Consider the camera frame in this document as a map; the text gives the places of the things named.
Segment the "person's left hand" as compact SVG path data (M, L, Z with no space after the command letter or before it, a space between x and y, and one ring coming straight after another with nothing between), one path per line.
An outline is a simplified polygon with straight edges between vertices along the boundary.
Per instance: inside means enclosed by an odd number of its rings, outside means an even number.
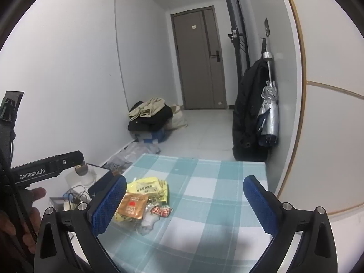
M41 215L33 202L46 196L46 189L1 189L1 233L10 240L10 248L15 249L25 261L33 264L36 241L40 229Z

